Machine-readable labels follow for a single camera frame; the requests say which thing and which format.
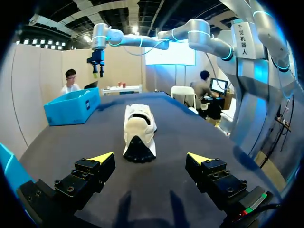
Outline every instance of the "man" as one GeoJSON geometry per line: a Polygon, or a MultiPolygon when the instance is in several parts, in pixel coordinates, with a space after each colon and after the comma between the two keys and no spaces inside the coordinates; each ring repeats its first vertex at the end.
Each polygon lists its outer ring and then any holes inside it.
{"type": "Polygon", "coordinates": [[[66,72],[66,85],[61,90],[61,95],[80,90],[79,85],[75,83],[76,71],[69,69],[66,72]]]}
{"type": "Polygon", "coordinates": [[[207,80],[210,76],[210,73],[207,70],[201,71],[200,78],[201,80],[191,82],[190,86],[194,89],[194,92],[197,96],[195,99],[196,109],[199,112],[199,115],[205,118],[205,112],[201,109],[201,104],[208,103],[208,101],[204,100],[204,96],[207,94],[211,97],[219,97],[218,94],[213,93],[210,90],[209,83],[207,80]]]}

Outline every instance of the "blue plastic box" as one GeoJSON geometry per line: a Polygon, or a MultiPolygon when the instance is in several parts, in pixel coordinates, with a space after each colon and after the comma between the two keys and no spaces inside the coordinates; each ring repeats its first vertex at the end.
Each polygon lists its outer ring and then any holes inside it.
{"type": "Polygon", "coordinates": [[[0,143],[0,164],[2,166],[4,175],[10,185],[14,194],[17,196],[17,189],[20,185],[33,181],[33,178],[25,171],[22,165],[19,163],[15,155],[8,150],[3,144],[0,143]]]}
{"type": "Polygon", "coordinates": [[[46,103],[44,111],[50,126],[84,124],[100,104],[98,88],[62,95],[46,103]]]}

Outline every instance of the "small label sticker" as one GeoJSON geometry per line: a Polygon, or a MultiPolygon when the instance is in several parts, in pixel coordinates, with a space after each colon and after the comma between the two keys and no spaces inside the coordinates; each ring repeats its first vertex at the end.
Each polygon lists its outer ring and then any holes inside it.
{"type": "Polygon", "coordinates": [[[90,109],[90,102],[89,102],[89,100],[87,100],[87,101],[85,102],[85,104],[86,104],[86,109],[89,110],[89,109],[90,109]]]}

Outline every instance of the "table surface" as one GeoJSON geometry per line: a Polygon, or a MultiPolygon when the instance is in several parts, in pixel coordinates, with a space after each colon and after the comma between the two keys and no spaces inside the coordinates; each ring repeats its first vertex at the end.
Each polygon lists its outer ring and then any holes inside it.
{"type": "Polygon", "coordinates": [[[122,86],[112,86],[110,88],[102,89],[104,92],[106,91],[113,91],[113,90],[126,90],[126,89],[140,89],[139,85],[130,85],[123,88],[122,86]]]}
{"type": "Polygon", "coordinates": [[[207,194],[200,194],[185,170],[187,152],[220,158],[251,191],[259,185],[279,193],[262,170],[210,123],[164,93],[101,98],[85,124],[47,127],[29,146],[21,163],[34,179],[54,188],[80,158],[114,152],[116,170],[100,194],[95,193],[76,216],[104,228],[217,228],[226,214],[207,194]],[[149,105],[157,132],[156,159],[134,164],[122,156],[124,110],[149,105]]]}

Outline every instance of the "white sneaker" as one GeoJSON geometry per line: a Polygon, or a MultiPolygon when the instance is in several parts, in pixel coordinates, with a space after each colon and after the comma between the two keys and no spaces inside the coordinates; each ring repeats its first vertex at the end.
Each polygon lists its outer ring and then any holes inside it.
{"type": "Polygon", "coordinates": [[[154,132],[157,130],[149,106],[127,105],[124,114],[123,157],[132,162],[150,162],[156,157],[154,132]]]}

